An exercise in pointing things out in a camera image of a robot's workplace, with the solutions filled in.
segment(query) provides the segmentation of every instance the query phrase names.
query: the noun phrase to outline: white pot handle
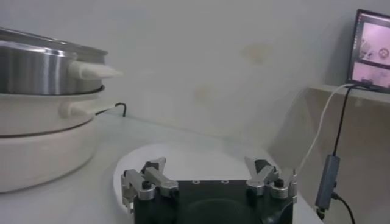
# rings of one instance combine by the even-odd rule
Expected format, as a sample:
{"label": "white pot handle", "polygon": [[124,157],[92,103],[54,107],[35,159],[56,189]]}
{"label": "white pot handle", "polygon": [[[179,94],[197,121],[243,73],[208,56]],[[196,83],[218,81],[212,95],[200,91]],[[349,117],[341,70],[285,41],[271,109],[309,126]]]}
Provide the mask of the white pot handle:
{"label": "white pot handle", "polygon": [[69,74],[77,79],[100,80],[122,76],[122,73],[107,65],[72,61]]}
{"label": "white pot handle", "polygon": [[89,116],[114,107],[115,103],[106,103],[101,99],[66,102],[60,106],[60,115],[63,118],[69,118],[73,116]]}

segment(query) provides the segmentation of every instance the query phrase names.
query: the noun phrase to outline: white cooking pot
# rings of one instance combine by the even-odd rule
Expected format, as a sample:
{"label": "white cooking pot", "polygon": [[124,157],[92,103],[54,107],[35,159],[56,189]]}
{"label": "white cooking pot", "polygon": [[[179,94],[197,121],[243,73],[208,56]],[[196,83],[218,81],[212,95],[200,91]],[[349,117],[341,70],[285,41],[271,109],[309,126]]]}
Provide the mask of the white cooking pot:
{"label": "white cooking pot", "polygon": [[99,93],[69,96],[0,94],[0,137],[61,131],[115,106]]}
{"label": "white cooking pot", "polygon": [[96,121],[67,131],[0,138],[0,192],[60,177],[83,165],[97,147]]}

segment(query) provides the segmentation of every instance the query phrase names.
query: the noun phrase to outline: pot lid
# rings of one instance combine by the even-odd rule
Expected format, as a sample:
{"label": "pot lid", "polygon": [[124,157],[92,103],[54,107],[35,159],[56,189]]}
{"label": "pot lid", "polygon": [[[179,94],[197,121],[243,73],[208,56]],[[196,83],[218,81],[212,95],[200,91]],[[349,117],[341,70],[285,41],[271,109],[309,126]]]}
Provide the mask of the pot lid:
{"label": "pot lid", "polygon": [[107,51],[103,51],[93,47],[86,47],[67,41],[57,40],[54,38],[39,36],[32,33],[6,29],[2,27],[0,27],[0,42],[1,41],[28,44],[37,47],[46,47],[53,50],[78,52],[83,54],[99,54],[102,56],[105,56],[107,54]]}

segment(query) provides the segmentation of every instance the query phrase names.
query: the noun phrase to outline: metal rim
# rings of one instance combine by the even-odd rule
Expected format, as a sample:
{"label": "metal rim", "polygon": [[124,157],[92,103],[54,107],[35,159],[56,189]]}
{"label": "metal rim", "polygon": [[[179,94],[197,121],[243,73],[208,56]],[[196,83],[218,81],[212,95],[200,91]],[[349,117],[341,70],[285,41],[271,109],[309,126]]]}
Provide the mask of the metal rim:
{"label": "metal rim", "polygon": [[87,47],[67,41],[62,41],[54,38],[39,36],[32,33],[12,30],[0,27],[0,40],[16,42],[22,44],[32,44],[34,46],[49,47],[55,50],[63,50],[67,52],[84,52],[86,54],[106,55],[107,51],[103,51],[93,47]]}
{"label": "metal rim", "polygon": [[85,96],[93,96],[95,94],[99,94],[103,92],[105,89],[105,86],[102,85],[99,89],[94,90],[92,92],[86,92],[86,93],[72,93],[72,94],[23,94],[23,93],[0,93],[0,98],[2,97],[31,97],[31,98],[42,98],[42,97],[55,97],[55,98],[67,98],[67,97],[85,97]]}

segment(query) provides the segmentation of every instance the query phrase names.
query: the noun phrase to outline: wall stain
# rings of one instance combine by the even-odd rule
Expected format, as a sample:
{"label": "wall stain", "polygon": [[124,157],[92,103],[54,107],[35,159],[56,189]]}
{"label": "wall stain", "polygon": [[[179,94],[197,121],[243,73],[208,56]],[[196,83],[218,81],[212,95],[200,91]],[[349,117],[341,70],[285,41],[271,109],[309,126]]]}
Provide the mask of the wall stain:
{"label": "wall stain", "polygon": [[203,106],[210,106],[213,89],[208,84],[198,86],[194,90],[194,101]]}
{"label": "wall stain", "polygon": [[245,46],[240,53],[253,65],[260,65],[271,55],[272,47],[266,43],[252,43]]}

